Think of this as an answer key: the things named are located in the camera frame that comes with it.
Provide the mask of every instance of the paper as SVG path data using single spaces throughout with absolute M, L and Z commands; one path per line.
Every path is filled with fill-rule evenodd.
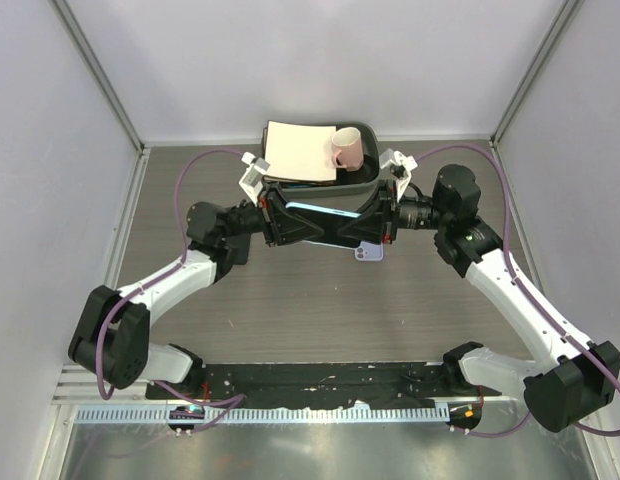
M 268 122 L 268 177 L 305 182 L 333 182 L 332 135 L 337 128 Z

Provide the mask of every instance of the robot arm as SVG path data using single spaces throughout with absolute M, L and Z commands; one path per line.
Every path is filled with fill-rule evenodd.
M 184 259 L 119 291 L 105 286 L 95 289 L 72 339 L 70 358 L 95 372 L 96 339 L 104 318 L 123 297 L 141 288 L 141 293 L 117 313 L 118 328 L 108 328 L 103 350 L 105 380 L 119 389 L 138 379 L 165 380 L 186 389 L 199 385 L 201 359 L 179 347 L 149 343 L 149 330 L 167 310 L 230 271 L 236 253 L 233 237 L 263 233 L 270 246 L 303 240 L 331 244 L 335 238 L 391 244 L 399 229 L 429 229 L 436 230 L 434 243 L 441 258 L 497 307 L 533 357 L 533 361 L 517 360 L 470 342 L 444 355 L 450 384 L 483 385 L 523 400 L 532 415 L 554 432 L 609 404 L 614 395 L 610 382 L 548 325 L 514 284 L 504 261 L 501 238 L 478 216 L 481 191 L 474 174 L 466 167 L 448 165 L 440 170 L 431 198 L 407 198 L 403 194 L 416 162 L 392 150 L 382 159 L 399 181 L 380 181 L 357 212 L 338 212 L 304 210 L 289 203 L 278 184 L 264 185 L 267 163 L 244 157 L 248 168 L 240 184 L 252 203 L 230 209 L 206 202 L 193 205 L 187 230 L 191 244 Z M 594 344 L 513 264 L 518 278 L 567 334 L 587 345 L 618 376 L 618 350 L 610 342 Z M 178 265 L 171 276 L 151 288 L 143 287 Z

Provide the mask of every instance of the mug handle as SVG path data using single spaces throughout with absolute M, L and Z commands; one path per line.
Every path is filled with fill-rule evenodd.
M 347 165 L 341 165 L 339 160 L 337 160 L 337 157 L 341 155 L 341 152 L 343 152 L 343 150 L 340 148 L 337 148 L 334 152 L 332 152 L 332 164 L 335 168 L 347 168 Z

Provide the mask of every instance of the wood grain surface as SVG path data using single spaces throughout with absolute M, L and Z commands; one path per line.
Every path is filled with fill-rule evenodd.
M 416 155 L 437 142 L 394 142 Z M 488 148 L 487 143 L 479 145 Z M 390 145 L 381 144 L 380 151 Z M 256 145 L 236 147 L 257 153 Z M 172 207 L 175 180 L 202 148 L 152 149 L 119 279 L 127 285 L 174 260 L 180 238 Z M 429 194 L 438 170 L 470 167 L 482 189 L 480 214 L 498 232 L 502 196 L 492 167 L 454 150 L 431 157 L 413 180 Z M 197 201 L 237 204 L 238 157 L 219 154 L 195 165 L 183 184 L 181 213 Z M 369 194 L 307 203 L 354 210 Z M 514 255 L 524 265 L 518 237 Z M 186 347 L 206 362 L 333 362 L 440 360 L 469 340 L 519 358 L 529 354 L 514 330 L 481 293 L 437 255 L 433 232 L 400 231 L 378 263 L 350 250 L 307 243 L 268 248 L 253 236 L 250 260 L 199 291 L 153 327 L 152 341 Z

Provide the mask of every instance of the white backdrop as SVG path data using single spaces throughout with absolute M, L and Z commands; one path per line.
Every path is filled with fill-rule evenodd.
M 0 0 L 0 480 L 31 479 L 135 153 L 48 2 Z
M 549 298 L 620 350 L 620 0 L 584 2 L 502 151 Z
M 71 0 L 144 141 L 491 134 L 561 0 Z

